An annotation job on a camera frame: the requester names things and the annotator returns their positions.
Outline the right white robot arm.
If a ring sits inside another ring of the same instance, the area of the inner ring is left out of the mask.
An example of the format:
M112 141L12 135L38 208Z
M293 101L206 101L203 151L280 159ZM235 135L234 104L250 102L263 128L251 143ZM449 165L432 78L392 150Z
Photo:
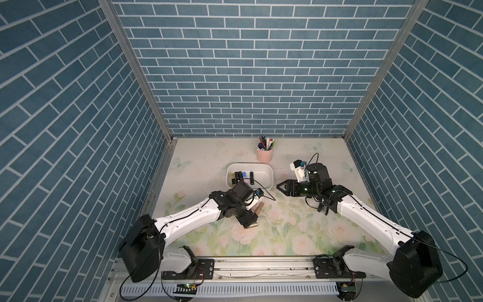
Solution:
M430 286L444 283L439 258L443 250L430 234L398 225L368 207L351 190L334 185L322 163L296 160L290 169L296 178L279 183L280 192L317 201L317 211L325 215L332 211L353 221L387 250L387 254L379 254L345 245L333 255L318 255L313 259L318 279L363 279L375 275L392 281L411 298L419 298Z

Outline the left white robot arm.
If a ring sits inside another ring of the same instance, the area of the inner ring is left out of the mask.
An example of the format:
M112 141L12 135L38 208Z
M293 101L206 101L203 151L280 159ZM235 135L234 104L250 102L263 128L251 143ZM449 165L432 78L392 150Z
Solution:
M173 272L189 279L199 260L186 247L171 244L187 233L224 218L235 217L247 229L258 219L254 208L264 197L261 189L252 189L239 181L226 192L214 191L200 203L161 218L149 214L137 219L119 246L119 252L134 283L157 271Z

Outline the tan lipstick tube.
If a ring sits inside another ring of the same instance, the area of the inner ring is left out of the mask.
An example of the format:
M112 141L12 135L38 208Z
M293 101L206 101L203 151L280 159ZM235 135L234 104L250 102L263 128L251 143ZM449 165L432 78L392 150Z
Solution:
M258 207L256 208L256 210L255 210L255 214L256 214L257 216L259 216L259 215L260 215L260 212L262 211L262 209L263 209L264 205L265 205L265 203L264 203L264 202L260 202L260 203L259 203L259 206L258 206Z

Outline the white plastic storage box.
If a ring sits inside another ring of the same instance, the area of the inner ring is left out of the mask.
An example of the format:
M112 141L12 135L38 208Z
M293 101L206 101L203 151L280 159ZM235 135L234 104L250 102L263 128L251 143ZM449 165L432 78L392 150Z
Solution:
M264 187L265 189L270 190L274 186L273 169L268 164L234 163L229 165L226 170L225 182L229 188L235 186L231 184L230 174L236 171L248 172L249 175L250 171L254 172L255 184L253 186L250 185L250 179L244 179L244 181L253 189Z

